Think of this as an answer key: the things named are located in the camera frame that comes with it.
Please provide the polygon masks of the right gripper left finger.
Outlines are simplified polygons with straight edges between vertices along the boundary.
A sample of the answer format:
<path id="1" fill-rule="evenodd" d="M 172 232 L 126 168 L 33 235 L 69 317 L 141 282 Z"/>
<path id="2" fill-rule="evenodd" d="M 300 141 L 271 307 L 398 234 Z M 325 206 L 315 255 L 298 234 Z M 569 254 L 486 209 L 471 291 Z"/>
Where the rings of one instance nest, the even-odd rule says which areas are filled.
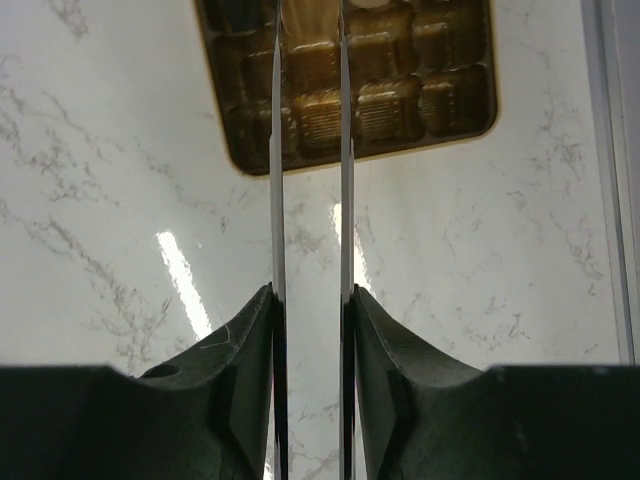
<path id="1" fill-rule="evenodd" d="M 139 377 L 108 366 L 1 371 L 5 479 L 259 479 L 266 455 L 270 286 Z"/>

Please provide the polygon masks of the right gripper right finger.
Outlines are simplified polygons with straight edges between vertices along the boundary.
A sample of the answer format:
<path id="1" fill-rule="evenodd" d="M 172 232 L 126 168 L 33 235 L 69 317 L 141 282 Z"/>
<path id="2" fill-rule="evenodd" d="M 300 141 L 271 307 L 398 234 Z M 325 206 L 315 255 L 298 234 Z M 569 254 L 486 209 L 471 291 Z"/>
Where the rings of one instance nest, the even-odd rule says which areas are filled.
<path id="1" fill-rule="evenodd" d="M 635 479 L 639 371 L 612 365 L 473 368 L 364 288 L 352 298 L 371 479 Z"/>

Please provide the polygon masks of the metal tongs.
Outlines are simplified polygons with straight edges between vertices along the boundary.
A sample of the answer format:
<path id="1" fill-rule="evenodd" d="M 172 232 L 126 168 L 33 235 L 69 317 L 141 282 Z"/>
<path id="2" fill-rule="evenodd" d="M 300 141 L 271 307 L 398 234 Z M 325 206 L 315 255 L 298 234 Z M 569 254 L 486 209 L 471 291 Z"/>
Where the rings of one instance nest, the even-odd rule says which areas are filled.
<path id="1" fill-rule="evenodd" d="M 333 9 L 338 14 L 340 52 L 340 160 L 341 160 L 341 268 L 340 268 L 340 436 L 339 477 L 354 479 L 356 428 L 356 348 L 354 281 L 354 142 L 352 137 L 352 89 L 347 42 L 347 3 L 340 1 Z M 284 189 L 282 150 L 281 34 L 283 3 L 276 3 L 271 89 L 271 136 L 269 138 L 269 179 L 272 236 L 272 290 L 275 319 L 272 329 L 272 366 L 274 401 L 274 471 L 275 479 L 289 477 L 288 461 L 288 393 L 286 335 L 286 268 L 284 239 Z"/>

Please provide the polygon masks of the caramel square chocolate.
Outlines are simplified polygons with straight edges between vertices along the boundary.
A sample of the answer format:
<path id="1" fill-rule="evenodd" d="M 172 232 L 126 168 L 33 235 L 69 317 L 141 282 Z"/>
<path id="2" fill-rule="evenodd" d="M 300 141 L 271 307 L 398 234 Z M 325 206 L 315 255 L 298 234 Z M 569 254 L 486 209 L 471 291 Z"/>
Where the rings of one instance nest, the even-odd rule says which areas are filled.
<path id="1" fill-rule="evenodd" d="M 329 40 L 338 29 L 340 8 L 339 0 L 284 0 L 282 25 L 301 43 Z"/>

